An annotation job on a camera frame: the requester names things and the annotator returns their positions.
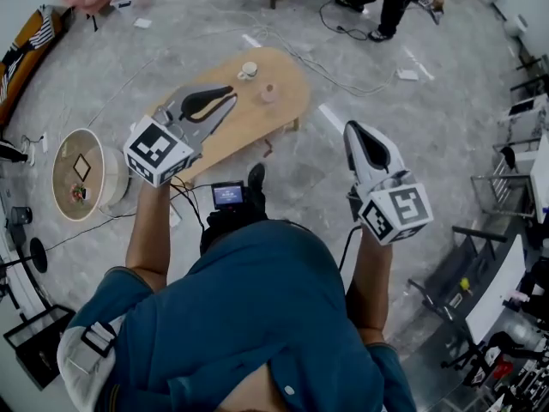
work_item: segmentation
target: white desk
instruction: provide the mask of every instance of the white desk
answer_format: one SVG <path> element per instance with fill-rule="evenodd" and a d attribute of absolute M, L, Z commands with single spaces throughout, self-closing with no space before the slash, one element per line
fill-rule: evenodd
<path fill-rule="evenodd" d="M 482 342 L 490 328 L 498 320 L 499 315 L 505 309 L 504 301 L 509 299 L 525 271 L 522 238 L 521 235 L 517 235 L 490 286 L 465 318 L 471 337 L 477 345 Z"/>
<path fill-rule="evenodd" d="M 535 215 L 539 224 L 543 224 L 546 214 L 544 208 L 549 207 L 549 141 L 544 134 L 540 140 L 538 154 L 530 170 L 532 193 L 534 194 Z"/>
<path fill-rule="evenodd" d="M 0 221 L 6 221 L 3 203 L 0 203 Z M 4 231 L 0 231 L 0 257 L 2 257 L 2 260 L 5 263 L 19 259 L 17 252 L 11 251 L 8 248 L 8 243 L 4 237 Z M 45 310 L 44 303 L 38 296 L 38 293 L 36 293 L 23 264 L 16 264 L 8 267 L 6 276 L 8 277 L 8 284 L 15 300 L 27 318 L 36 316 Z"/>

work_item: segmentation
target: oval wooden tabletop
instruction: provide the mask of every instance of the oval wooden tabletop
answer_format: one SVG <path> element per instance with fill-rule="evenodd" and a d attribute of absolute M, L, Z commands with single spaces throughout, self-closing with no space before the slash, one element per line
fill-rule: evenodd
<path fill-rule="evenodd" d="M 240 81 L 237 74 L 242 65 L 249 61 L 257 64 L 257 76 L 252 81 Z M 192 180 L 197 174 L 239 149 L 299 118 L 305 112 L 311 97 L 309 83 L 303 71 L 292 57 L 274 47 L 249 49 L 219 67 L 206 71 L 185 86 L 206 83 L 232 86 L 238 94 L 238 101 L 215 133 L 202 144 L 202 158 L 195 161 L 191 168 L 178 174 L 183 181 Z M 278 100 L 270 104 L 261 96 L 267 84 L 274 84 L 278 91 Z M 158 105 L 164 103 L 169 96 L 170 94 Z M 147 114 L 152 116 L 155 109 L 156 106 L 151 107 Z"/>
<path fill-rule="evenodd" d="M 51 174 L 53 196 L 61 213 L 72 221 L 87 218 L 100 199 L 103 177 L 103 153 L 97 136 L 85 129 L 71 132 L 59 145 Z M 72 185 L 87 188 L 88 200 L 73 201 Z"/>

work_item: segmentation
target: marble floor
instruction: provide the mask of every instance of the marble floor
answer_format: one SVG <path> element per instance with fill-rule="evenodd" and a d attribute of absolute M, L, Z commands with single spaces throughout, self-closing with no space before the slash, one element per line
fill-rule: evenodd
<path fill-rule="evenodd" d="M 318 16 L 328 0 L 160 0 L 141 30 L 115 12 L 99 18 L 100 30 L 77 17 L 75 24 L 39 68 L 24 93 L 5 138 L 19 142 L 47 132 L 49 152 L 38 153 L 32 168 L 2 164 L 3 194 L 12 205 L 33 209 L 29 236 L 46 247 L 95 227 L 109 217 L 97 212 L 82 223 L 65 220 L 51 191 L 57 147 L 74 129 L 87 127 L 104 144 L 122 148 L 129 127 L 146 108 L 177 85 L 238 52 L 261 45 L 289 47 L 321 64 L 340 84 L 372 90 L 396 68 L 418 72 L 419 81 L 393 78 L 378 93 L 355 96 L 299 62 L 311 84 L 311 105 L 298 132 L 278 131 L 267 146 L 256 142 L 196 179 L 196 184 L 245 179 L 258 161 L 268 167 L 268 214 L 290 218 L 314 231 L 341 257 L 353 221 L 345 198 L 353 177 L 347 169 L 340 132 L 326 115 L 376 126 L 399 146 L 416 177 L 425 183 L 435 221 L 412 239 L 395 245 L 389 296 L 389 340 L 420 308 L 418 294 L 406 290 L 422 281 L 454 242 L 450 226 L 472 226 L 480 218 L 469 176 L 491 164 L 495 121 L 510 105 L 506 79 L 517 59 L 501 20 L 480 0 L 448 0 L 437 27 L 422 10 L 411 8 L 388 43 L 356 41 L 328 30 Z M 326 22 L 368 31 L 376 26 L 381 2 L 355 15 L 330 5 Z M 124 199 L 110 209 L 121 215 L 136 206 L 139 182 L 130 181 Z M 208 188 L 196 191 L 202 218 L 212 210 Z M 183 221 L 172 230 L 170 280 L 184 276 L 198 258 L 200 228 L 190 206 L 178 197 Z M 133 218 L 120 218 L 48 252 L 49 270 L 36 274 L 51 301 L 80 307 L 103 274 L 124 264 Z M 351 244 L 343 277 L 349 282 L 358 240 Z"/>

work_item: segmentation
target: black stand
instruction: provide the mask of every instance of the black stand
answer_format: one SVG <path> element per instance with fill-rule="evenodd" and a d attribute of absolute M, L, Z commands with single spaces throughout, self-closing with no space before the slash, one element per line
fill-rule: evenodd
<path fill-rule="evenodd" d="M 473 357 L 478 357 L 480 360 L 480 365 L 482 368 L 487 371 L 489 370 L 488 365 L 484 361 L 484 355 L 480 349 L 484 346 L 484 342 L 481 342 L 478 346 L 473 343 L 473 341 L 468 341 L 468 350 L 465 351 L 462 355 L 458 356 L 452 361 L 443 361 L 440 364 L 441 368 L 454 367 L 456 371 L 461 371 Z"/>
<path fill-rule="evenodd" d="M 34 267 L 40 273 L 45 273 L 48 270 L 48 258 L 45 255 L 45 249 L 42 242 L 38 238 L 31 239 L 30 243 L 30 257 L 24 257 L 17 261 L 11 261 L 9 263 L 0 264 L 0 267 L 7 269 L 11 265 L 21 264 L 23 261 L 33 260 Z"/>
<path fill-rule="evenodd" d="M 95 21 L 95 15 L 88 15 L 86 14 L 86 20 L 89 20 L 89 19 L 92 19 L 92 21 L 94 22 L 94 32 L 97 32 L 98 31 L 98 28 L 97 28 L 97 21 Z"/>

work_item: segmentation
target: striped fabric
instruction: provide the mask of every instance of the striped fabric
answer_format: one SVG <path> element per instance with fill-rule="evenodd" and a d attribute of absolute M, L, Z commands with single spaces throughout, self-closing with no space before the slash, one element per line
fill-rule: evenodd
<path fill-rule="evenodd" d="M 42 14 L 42 26 L 40 27 L 40 30 L 28 40 L 34 50 L 39 49 L 41 46 L 51 41 L 55 36 L 51 24 L 51 6 L 41 6 L 39 11 L 40 14 Z"/>
<path fill-rule="evenodd" d="M 55 31 L 53 30 L 51 21 L 52 7 L 43 5 L 39 7 L 38 11 L 42 15 L 42 26 L 39 31 L 21 47 L 18 47 L 16 43 L 12 43 L 8 53 L 6 53 L 6 56 L 3 59 L 6 70 L 2 75 L 2 80 L 0 80 L 0 104 L 8 99 L 9 82 L 17 71 L 23 57 L 25 57 L 25 54 L 39 49 L 55 37 Z"/>

